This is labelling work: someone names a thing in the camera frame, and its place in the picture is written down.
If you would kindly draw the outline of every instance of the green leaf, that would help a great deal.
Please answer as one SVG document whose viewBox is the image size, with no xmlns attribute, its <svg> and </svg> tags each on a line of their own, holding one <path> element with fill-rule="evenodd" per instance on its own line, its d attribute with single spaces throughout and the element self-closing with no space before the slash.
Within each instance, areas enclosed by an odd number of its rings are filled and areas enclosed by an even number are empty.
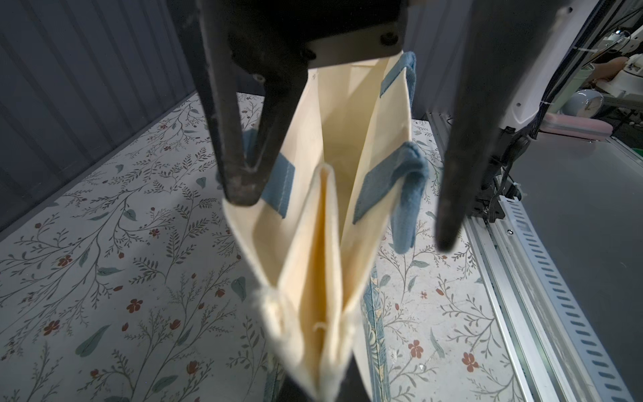
<svg viewBox="0 0 643 402">
<path fill-rule="evenodd" d="M 168 385 L 172 384 L 179 376 L 163 377 L 154 384 L 152 387 L 153 393 L 157 393 Z"/>
<path fill-rule="evenodd" d="M 89 220 L 90 220 L 90 221 L 98 221 L 98 220 L 100 220 L 100 219 L 103 219 L 103 218 L 104 218 L 104 217 L 106 217 L 107 215 L 109 215 L 109 212 L 106 212 L 106 213 L 104 213 L 104 214 L 102 214 L 102 215 L 99 215 L 99 216 L 94 216 L 93 218 L 89 218 Z"/>
<path fill-rule="evenodd" d="M 121 272 L 121 271 L 122 271 L 122 270 L 118 270 L 118 269 L 116 269 L 116 268 L 114 268 L 114 267 L 110 267 L 110 268 L 105 268 L 105 267 L 103 267 L 103 268 L 98 268 L 98 269 L 96 270 L 96 274 L 97 274 L 99 277 L 106 277 L 106 276 L 108 276 L 108 275 L 112 275 L 113 273 Z"/>
<path fill-rule="evenodd" d="M 232 281 L 230 284 L 232 290 L 241 298 L 241 301 L 246 299 L 246 278 L 239 277 Z"/>
<path fill-rule="evenodd" d="M 190 332 L 192 332 L 192 327 L 190 327 L 181 337 L 179 338 L 178 341 L 176 341 L 177 346 L 181 346 L 185 343 L 185 341 L 188 340 L 188 337 L 190 336 Z"/>
<path fill-rule="evenodd" d="M 428 266 L 429 266 L 429 264 L 428 264 L 427 262 L 424 262 L 424 261 L 420 261 L 420 260 L 413 260 L 413 261 L 411 261 L 411 265 L 410 265 L 410 266 L 416 266 L 416 267 L 420 267 L 420 268 L 426 268 L 426 267 L 428 267 Z"/>
<path fill-rule="evenodd" d="M 379 280 L 379 285 L 381 286 L 386 286 L 388 281 L 391 280 L 391 275 L 384 275 L 382 279 Z"/>
<path fill-rule="evenodd" d="M 127 210 L 123 212 L 123 216 L 130 219 L 131 221 L 136 220 L 136 212 L 134 210 Z"/>
<path fill-rule="evenodd" d="M 90 336 L 85 342 L 81 343 L 76 348 L 76 354 L 82 358 L 89 356 L 94 351 L 94 349 L 96 349 L 96 346 L 98 346 L 98 342 L 100 342 L 100 339 L 103 337 L 103 334 L 105 333 L 107 328 L 109 328 L 109 325 L 101 327 L 98 331 L 96 331 L 94 335 Z"/>
<path fill-rule="evenodd" d="M 87 254 L 89 254 L 89 249 L 85 250 L 85 252 L 80 256 L 78 265 L 83 266 L 83 264 L 85 264 L 85 261 L 87 261 Z"/>
<path fill-rule="evenodd" d="M 414 276 L 408 283 L 408 291 L 411 291 L 411 289 L 413 289 L 413 287 L 415 286 L 415 278 L 417 278 L 417 276 Z"/>
<path fill-rule="evenodd" d="M 433 344 L 435 352 L 438 354 L 438 356 L 440 356 L 440 359 L 444 359 L 444 349 L 440 346 L 438 340 L 435 339 L 435 335 L 433 335 L 433 328 L 431 328 L 431 343 Z"/>
</svg>

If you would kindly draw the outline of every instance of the zip tie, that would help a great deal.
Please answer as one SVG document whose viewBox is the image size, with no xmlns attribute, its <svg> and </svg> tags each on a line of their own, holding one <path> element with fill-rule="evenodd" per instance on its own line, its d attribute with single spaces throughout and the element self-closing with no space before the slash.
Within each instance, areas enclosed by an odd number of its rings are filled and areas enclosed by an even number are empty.
<svg viewBox="0 0 643 402">
<path fill-rule="evenodd" d="M 580 50 L 580 51 L 589 51 L 590 53 L 596 53 L 597 51 L 599 51 L 598 49 L 577 48 L 577 47 L 575 47 L 575 46 L 574 46 L 572 49 Z"/>
</svg>

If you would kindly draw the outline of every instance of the blue fabric strap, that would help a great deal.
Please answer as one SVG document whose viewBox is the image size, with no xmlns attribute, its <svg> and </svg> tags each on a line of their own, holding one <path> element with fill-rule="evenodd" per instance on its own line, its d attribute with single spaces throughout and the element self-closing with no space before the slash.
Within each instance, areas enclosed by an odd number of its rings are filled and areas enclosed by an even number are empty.
<svg viewBox="0 0 643 402">
<path fill-rule="evenodd" d="M 243 133 L 244 150 L 246 158 L 253 150 L 257 140 L 257 130 L 250 129 Z M 279 152 L 273 171 L 270 173 L 268 183 L 261 193 L 261 198 L 273 207 L 282 218 L 285 218 L 290 202 L 290 193 L 293 189 L 294 166 Z"/>
<path fill-rule="evenodd" d="M 413 96 L 415 94 L 415 53 L 407 51 L 403 53 L 399 60 L 395 63 L 393 68 L 386 74 L 379 89 L 379 97 L 384 95 L 388 87 L 393 84 L 393 81 L 406 67 L 406 86 L 408 87 L 408 101 L 413 105 Z"/>
<path fill-rule="evenodd" d="M 355 205 L 353 224 L 384 198 L 399 178 L 404 178 L 404 183 L 400 201 L 391 215 L 391 231 L 393 249 L 403 254 L 415 244 L 415 223 L 429 178 L 429 166 L 414 142 L 403 143 L 366 174 Z"/>
</svg>

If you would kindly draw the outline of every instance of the table surface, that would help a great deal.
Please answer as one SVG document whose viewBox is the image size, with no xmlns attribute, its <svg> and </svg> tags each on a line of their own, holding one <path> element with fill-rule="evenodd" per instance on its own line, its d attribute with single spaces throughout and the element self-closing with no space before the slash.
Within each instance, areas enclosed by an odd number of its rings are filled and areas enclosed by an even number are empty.
<svg viewBox="0 0 643 402">
<path fill-rule="evenodd" d="M 540 133 L 511 176 L 634 400 L 643 400 L 643 168 L 610 142 Z"/>
</svg>

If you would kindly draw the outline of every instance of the pink case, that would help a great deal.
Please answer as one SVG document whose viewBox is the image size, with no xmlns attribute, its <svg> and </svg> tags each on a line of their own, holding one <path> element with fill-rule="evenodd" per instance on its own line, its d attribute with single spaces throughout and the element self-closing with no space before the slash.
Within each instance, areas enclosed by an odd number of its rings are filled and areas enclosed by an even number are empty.
<svg viewBox="0 0 643 402">
<path fill-rule="evenodd" d="M 551 134 L 602 141 L 611 135 L 612 126 L 593 118 L 547 113 L 539 130 Z"/>
</svg>

